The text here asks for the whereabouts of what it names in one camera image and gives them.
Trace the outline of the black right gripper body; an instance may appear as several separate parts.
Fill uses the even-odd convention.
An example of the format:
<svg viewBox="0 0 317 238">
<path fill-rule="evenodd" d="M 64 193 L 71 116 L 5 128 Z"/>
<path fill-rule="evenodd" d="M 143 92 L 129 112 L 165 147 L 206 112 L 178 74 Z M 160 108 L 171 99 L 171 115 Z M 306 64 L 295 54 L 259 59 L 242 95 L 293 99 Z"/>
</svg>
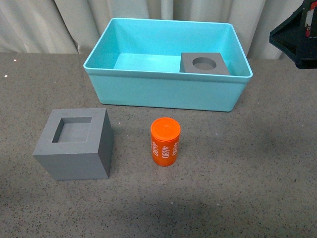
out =
<svg viewBox="0 0 317 238">
<path fill-rule="evenodd" d="M 299 69 L 317 67 L 317 2 L 305 0 L 270 32 L 269 42 L 285 53 Z"/>
</svg>

